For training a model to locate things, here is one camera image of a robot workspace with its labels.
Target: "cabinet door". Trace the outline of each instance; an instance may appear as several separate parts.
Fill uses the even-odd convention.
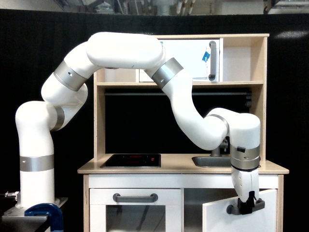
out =
[[[91,232],[181,232],[182,221],[180,189],[90,190]]]
[[[203,204],[203,232],[275,232],[277,190],[260,192],[265,208],[247,215],[226,212],[231,204],[236,206],[238,197]]]

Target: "sink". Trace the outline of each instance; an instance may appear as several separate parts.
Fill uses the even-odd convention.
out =
[[[230,168],[230,157],[193,157],[194,164],[202,168]]]

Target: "open cabinet door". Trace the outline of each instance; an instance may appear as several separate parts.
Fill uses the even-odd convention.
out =
[[[277,190],[260,192],[265,208],[247,215],[226,212],[231,204],[237,206],[238,197],[203,204],[203,232],[275,232]]]

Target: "silver metal ring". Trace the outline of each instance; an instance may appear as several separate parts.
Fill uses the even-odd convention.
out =
[[[56,125],[54,126],[54,128],[52,128],[50,131],[59,130],[62,127],[62,125],[64,123],[64,119],[65,119],[63,109],[60,106],[54,106],[54,108],[56,109],[56,112],[57,112],[57,122],[56,122]]]
[[[175,58],[166,61],[151,77],[154,82],[162,89],[183,67]]]
[[[260,145],[253,149],[245,149],[244,152],[230,145],[231,164],[239,169],[253,169],[260,163]]]
[[[23,172],[41,172],[54,168],[54,155],[39,157],[19,157],[20,170]]]
[[[54,76],[61,84],[75,92],[87,81],[86,78],[77,74],[64,61],[56,68]]]
[[[217,118],[221,119],[226,126],[227,133],[230,132],[230,126],[229,126],[228,122],[226,121],[226,119],[224,117],[222,117],[220,115],[215,115],[215,114],[207,115],[206,117],[209,117],[209,116],[213,116],[213,117],[217,117]]]

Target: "countertop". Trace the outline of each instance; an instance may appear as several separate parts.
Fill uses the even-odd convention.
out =
[[[197,167],[192,157],[209,154],[161,154],[160,168],[100,168],[112,154],[94,159],[77,170],[79,174],[230,174],[231,168]],[[289,170],[268,160],[260,162],[259,174],[288,174]]]

